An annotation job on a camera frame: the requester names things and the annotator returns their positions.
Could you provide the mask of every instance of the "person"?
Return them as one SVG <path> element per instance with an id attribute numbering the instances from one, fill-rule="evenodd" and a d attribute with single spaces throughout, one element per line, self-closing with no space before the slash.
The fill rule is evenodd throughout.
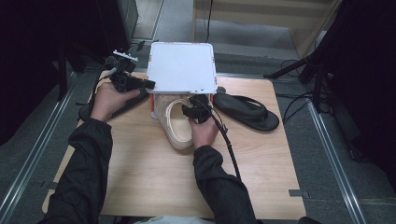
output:
<path id="1" fill-rule="evenodd" d="M 106 197 L 108 164 L 112 152 L 113 113 L 139 94 L 139 90 L 117 92 L 103 83 L 96 93 L 91 117 L 69 136 L 75 148 L 64 169 L 49 208 L 39 224 L 97 223 Z M 245 185 L 221 168 L 222 156 L 212 144 L 218 134 L 215 121 L 202 124 L 190 119 L 194 144 L 193 167 L 197 186 L 214 213 L 216 223 L 257 223 Z"/>

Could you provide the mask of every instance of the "footwear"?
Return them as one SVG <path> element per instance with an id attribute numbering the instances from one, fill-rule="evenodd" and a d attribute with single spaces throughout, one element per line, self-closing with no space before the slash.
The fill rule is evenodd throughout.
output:
<path id="1" fill-rule="evenodd" d="M 213 95 L 213 105 L 230 118 L 257 131 L 270 132 L 279 125 L 279 118 L 273 112 L 246 96 L 218 92 Z"/>
<path id="2" fill-rule="evenodd" d="M 160 121 L 172 147 L 184 149 L 192 146 L 189 118 L 183 115 L 181 107 L 189 105 L 182 95 L 155 95 L 154 113 Z"/>

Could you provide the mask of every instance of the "black jacket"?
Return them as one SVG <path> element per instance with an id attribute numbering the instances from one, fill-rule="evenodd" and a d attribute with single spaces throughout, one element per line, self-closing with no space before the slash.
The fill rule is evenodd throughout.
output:
<path id="1" fill-rule="evenodd" d="M 49 198 L 43 223 L 97 223 L 106 197 L 108 164 L 113 146 L 111 126 L 88 119 L 69 137 L 76 150 Z M 194 152 L 199 190 L 215 215 L 216 223 L 257 223 L 245 185 L 221 168 L 221 154 L 213 147 Z"/>

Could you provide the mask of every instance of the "metal strip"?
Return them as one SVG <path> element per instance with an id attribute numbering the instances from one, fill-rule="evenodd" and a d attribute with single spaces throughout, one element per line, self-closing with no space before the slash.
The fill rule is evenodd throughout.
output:
<path id="1" fill-rule="evenodd" d="M 53 109 L 49 119 L 44 126 L 41 134 L 38 136 L 35 145 L 33 146 L 29 156 L 27 157 L 25 163 L 20 169 L 17 177 L 14 182 L 11 184 L 10 188 L 6 193 L 5 199 L 2 201 L 0 206 L 0 224 L 8 223 L 11 215 L 22 196 L 35 168 L 40 161 L 41 155 L 43 154 L 47 143 L 52 136 L 53 131 L 55 130 L 58 121 L 64 110 L 67 106 L 67 103 L 70 100 L 71 92 L 75 87 L 77 75 L 76 73 L 72 73 L 70 76 L 70 88 L 67 91 L 66 95 L 62 99 L 62 101 L 58 102 Z"/>
<path id="2" fill-rule="evenodd" d="M 338 159 L 337 152 L 335 151 L 334 145 L 332 144 L 332 139 L 327 132 L 326 126 L 320 114 L 317 113 L 312 103 L 308 104 L 309 112 L 311 117 L 317 127 L 320 140 L 325 148 L 327 158 L 329 159 L 330 165 L 332 167 L 332 172 L 337 180 L 338 187 L 343 194 L 344 201 L 346 203 L 347 210 L 352 218 L 353 223 L 367 223 L 363 212 L 361 211 L 361 206 L 356 198 L 355 192 L 347 178 L 347 174 Z"/>

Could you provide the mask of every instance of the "gray carpet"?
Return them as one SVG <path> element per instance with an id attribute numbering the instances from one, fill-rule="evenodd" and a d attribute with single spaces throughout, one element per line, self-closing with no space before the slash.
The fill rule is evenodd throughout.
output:
<path id="1" fill-rule="evenodd" d="M 149 47 L 144 47 L 143 50 L 134 52 L 134 54 L 139 57 L 137 67 L 147 68 Z M 226 54 L 215 54 L 215 57 L 218 73 L 250 74 L 254 77 L 275 72 L 283 63 L 280 60 L 263 57 L 241 57 Z M 87 102 L 94 78 L 100 69 L 99 64 L 86 61 L 88 68 L 84 74 L 78 75 L 78 83 L 72 92 L 66 110 L 8 223 L 36 223 L 43 217 L 41 205 L 47 195 L 47 190 L 40 188 L 40 185 L 42 181 L 51 181 L 55 176 L 67 148 L 67 137 L 78 124 L 79 107 L 75 103 Z M 273 80 L 276 93 L 293 95 L 304 93 L 304 88 L 293 75 L 295 74 Z M 1 197 L 4 197 L 7 188 L 21 169 L 56 104 L 57 96 L 58 87 L 48 94 L 14 137 L 0 147 Z M 277 97 L 277 100 L 283 114 L 292 99 Z M 294 103 L 288 115 L 303 103 L 304 100 Z M 336 144 L 337 153 L 354 190 L 361 200 L 368 223 L 394 223 L 396 205 L 391 199 L 395 198 L 395 194 L 384 173 L 371 163 L 352 161 L 348 157 L 345 140 L 333 117 L 323 115 L 323 118 L 325 118 L 328 131 Z M 324 224 L 352 223 L 315 124 L 306 107 L 289 119 L 285 124 L 285 131 L 301 190 L 309 195 L 309 197 L 304 197 L 307 216 Z M 100 217 L 100 220 L 101 223 L 112 223 L 113 217 Z M 264 223 L 291 224 L 297 223 L 297 221 L 264 220 Z"/>

